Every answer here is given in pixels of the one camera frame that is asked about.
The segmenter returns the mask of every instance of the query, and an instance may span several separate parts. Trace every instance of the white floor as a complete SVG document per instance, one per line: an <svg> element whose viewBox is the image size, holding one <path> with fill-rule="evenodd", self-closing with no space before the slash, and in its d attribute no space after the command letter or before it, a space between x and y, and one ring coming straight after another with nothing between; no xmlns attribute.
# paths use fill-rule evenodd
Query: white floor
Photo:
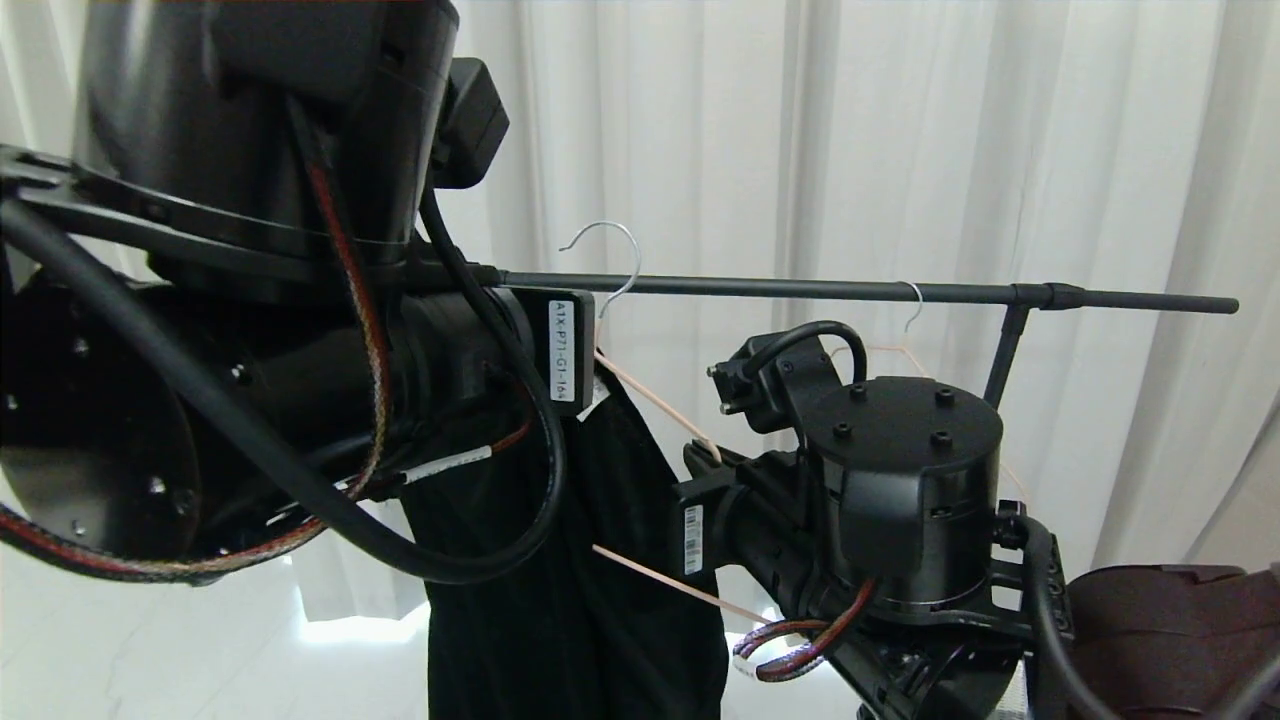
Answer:
<svg viewBox="0 0 1280 720"><path fill-rule="evenodd" d="M93 582L0 550L3 720L421 720L428 609L307 623L292 566L207 588ZM819 669L765 685L730 670L726 720L851 719Z"/></svg>

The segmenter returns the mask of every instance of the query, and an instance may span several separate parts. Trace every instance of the garment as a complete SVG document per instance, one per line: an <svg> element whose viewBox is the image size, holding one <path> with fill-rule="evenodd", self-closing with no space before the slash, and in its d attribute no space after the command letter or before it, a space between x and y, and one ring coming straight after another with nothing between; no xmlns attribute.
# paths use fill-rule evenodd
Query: garment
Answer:
<svg viewBox="0 0 1280 720"><path fill-rule="evenodd" d="M609 396L584 420L563 420L568 487L545 544L502 578L428 584L433 719L719 717L728 660L719 610L591 551L598 543L658 569L675 556L676 477L618 380L598 373ZM475 437L483 428L472 425L492 423L477 416L448 433ZM527 528L545 483L535 428L401 500L421 544L479 555ZM713 574L699 587L714 594Z"/></svg>

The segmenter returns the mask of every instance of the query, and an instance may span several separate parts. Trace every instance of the black cable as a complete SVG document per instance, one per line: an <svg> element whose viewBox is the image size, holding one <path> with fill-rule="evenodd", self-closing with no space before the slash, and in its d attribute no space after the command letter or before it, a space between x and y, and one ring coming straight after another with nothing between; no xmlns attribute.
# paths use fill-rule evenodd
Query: black cable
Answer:
<svg viewBox="0 0 1280 720"><path fill-rule="evenodd" d="M457 559L419 547L369 516L308 468L270 424L241 405L224 380L177 340L178 333L168 323L67 233L13 199L0 201L0 229L6 243L61 279L280 489L374 559L428 582L474 583L499 575L527 557L536 542L526 538L538 538L535 530L545 537L549 519L526 532L522 544L485 557ZM559 447L562 459L563 445Z"/></svg>
<svg viewBox="0 0 1280 720"><path fill-rule="evenodd" d="M1023 593L1030 597L1032 626L1036 630L1036 650L1062 679L1068 701L1091 720L1120 720L1076 671L1062 635L1053 620L1053 606L1048 593L1050 566L1053 562L1053 536L1038 520L1019 515L1014 523L1024 533Z"/></svg>
<svg viewBox="0 0 1280 720"><path fill-rule="evenodd" d="M556 407L552 405L550 391L538 368L534 366L532 359L521 347L520 340L516 338L516 334L507 325L506 320L502 319L502 315L498 314L493 301L480 288L475 278L471 277L462 252L453 245L449 229L444 224L444 217L440 215L440 205L435 197L435 184L431 181L430 172L426 174L426 187L422 190L420 210L422 211L422 224L426 227L431 247L435 249L436 259L444 265L444 270L453 279L453 284L458 287L467 305L480 316L480 322L489 329L489 333L498 342L498 347L512 364L516 377L529 391L538 421L543 427L548 478L541 506L538 509L538 515L534 516L534 521L525 530L525 534L520 536L507 550L495 553L508 559L515 565L532 555L547 539L547 536L550 534L556 524L556 515L564 495L564 486L567 484L564 432L561 429L559 418L556 414Z"/></svg>
<svg viewBox="0 0 1280 720"><path fill-rule="evenodd" d="M1221 702L1204 716L1215 720L1244 720L1274 693L1280 692L1280 644L1271 646L1258 669L1231 685Z"/></svg>
<svg viewBox="0 0 1280 720"><path fill-rule="evenodd" d="M803 340L824 334L836 336L849 343L849 350L854 355L854 382L860 383L865 380L867 348L863 346L863 338L858 336L854 328L846 325L845 323L837 323L836 320L814 320L812 323L796 325L795 328L782 333L777 340L764 346L748 359L746 364L742 365L742 377L749 380L754 380L765 365L772 363L778 355L782 355L782 352L788 347Z"/></svg>

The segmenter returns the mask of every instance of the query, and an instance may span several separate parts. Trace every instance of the curtain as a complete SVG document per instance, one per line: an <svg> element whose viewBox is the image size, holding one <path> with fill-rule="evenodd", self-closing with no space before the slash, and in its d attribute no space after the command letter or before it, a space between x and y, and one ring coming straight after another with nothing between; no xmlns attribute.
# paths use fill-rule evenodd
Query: curtain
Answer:
<svg viewBox="0 0 1280 720"><path fill-rule="evenodd" d="M65 152L84 5L0 6L0 140ZM442 200L472 259L628 272L609 231L557 252L607 218L635 232L646 273L1239 296L1234 316L1037 313L1001 407L1004 460L1069 573L1188 553L1280 391L1275 4L460 13L456 51L489 64L512 120L488 178ZM132 251L101 252L142 272ZM613 304L602 343L718 442L756 454L786 441L721 416L703 375L750 334L838 319L980 392L1001 310L927 305L904 337L914 311L636 296ZM872 374L913 372L872 354ZM678 466L684 430L640 406Z"/></svg>

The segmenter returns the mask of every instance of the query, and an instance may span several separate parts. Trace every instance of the metal hook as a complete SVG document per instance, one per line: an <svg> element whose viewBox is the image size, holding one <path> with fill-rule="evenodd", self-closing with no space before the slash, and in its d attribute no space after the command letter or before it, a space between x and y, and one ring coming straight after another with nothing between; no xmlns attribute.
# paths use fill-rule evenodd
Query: metal hook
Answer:
<svg viewBox="0 0 1280 720"><path fill-rule="evenodd" d="M570 243L566 245L564 247L561 247L559 251L564 252L566 250L572 250L573 246L577 245L577 241L582 237L582 234L586 233L586 231L589 231L591 228L595 228L595 227L599 227L599 225L607 225L607 227L622 231L622 234L627 236L627 240L631 241L631 251L635 255L635 268L631 270L631 277L627 278L627 282L622 283L622 287L620 287L618 290L616 290L613 292L613 295L609 295L604 300L603 305L600 305L600 311L596 315L596 318L599 318L599 320L603 322L604 320L604 313L609 309L609 304L613 302L614 300L622 297L623 295L626 295L627 291L631 290L631 287L636 284L636 278L640 277L640 266L641 266L641 263L644 261L644 256L640 252L640 243L636 242L636 236L631 234L631 231L628 231L626 225L623 225L622 223L614 223L613 220L595 220L593 223L588 223L588 224L582 225L582 229L577 231L577 234L573 236L573 240L570 241Z"/></svg>
<svg viewBox="0 0 1280 720"><path fill-rule="evenodd" d="M911 318L906 322L905 325L902 325L902 337L906 337L906 333L911 332L911 323L914 323L915 319L919 318L920 313L924 310L924 293L920 292L920 286L915 283L909 283L906 281L897 281L897 282L909 286L911 290L915 291L915 314L911 315Z"/></svg>

